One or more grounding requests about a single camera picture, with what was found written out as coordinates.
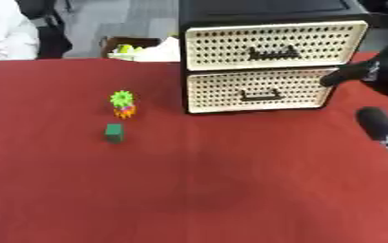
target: chair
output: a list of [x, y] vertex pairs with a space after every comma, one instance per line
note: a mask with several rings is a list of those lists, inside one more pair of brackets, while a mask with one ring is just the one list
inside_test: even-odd
[[21, 12], [30, 20], [45, 19], [48, 26], [65, 30], [65, 22], [55, 9], [56, 0], [16, 0]]
[[16, 2], [28, 19], [45, 19], [46, 26], [38, 27], [40, 38], [38, 58], [62, 58], [72, 48], [72, 44], [65, 36], [65, 22], [55, 9], [56, 0], [16, 0]]

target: woven drawer front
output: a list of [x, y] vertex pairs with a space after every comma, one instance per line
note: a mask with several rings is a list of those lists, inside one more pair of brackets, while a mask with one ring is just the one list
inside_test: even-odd
[[187, 66], [201, 71], [342, 65], [367, 28], [364, 21], [190, 28]]
[[317, 108], [331, 88], [319, 84], [336, 68], [269, 70], [192, 75], [187, 78], [189, 112]]

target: orange gear toy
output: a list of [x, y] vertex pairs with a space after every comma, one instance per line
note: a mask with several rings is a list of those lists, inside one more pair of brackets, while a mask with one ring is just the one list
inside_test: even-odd
[[114, 109], [114, 114], [120, 119], [128, 119], [136, 114], [136, 107], [134, 105], [127, 106], [122, 109]]

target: green gear toy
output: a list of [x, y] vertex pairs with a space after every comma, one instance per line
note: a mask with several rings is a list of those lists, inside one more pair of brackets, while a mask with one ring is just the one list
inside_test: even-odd
[[111, 103], [115, 107], [127, 107], [133, 105], [133, 94], [129, 91], [118, 91], [111, 96]]

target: drawer handle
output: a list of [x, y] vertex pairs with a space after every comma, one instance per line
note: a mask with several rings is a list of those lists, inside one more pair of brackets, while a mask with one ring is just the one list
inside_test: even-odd
[[262, 97], [248, 97], [245, 90], [240, 90], [241, 102], [262, 102], [262, 101], [278, 101], [282, 100], [284, 97], [281, 96], [281, 92], [278, 89], [272, 88], [271, 92], [273, 96], [262, 96]]
[[282, 58], [297, 58], [301, 57], [298, 51], [291, 45], [287, 46], [285, 50], [280, 51], [265, 51], [260, 53], [254, 47], [249, 48], [249, 61], [252, 60], [272, 60], [272, 59], [282, 59]]

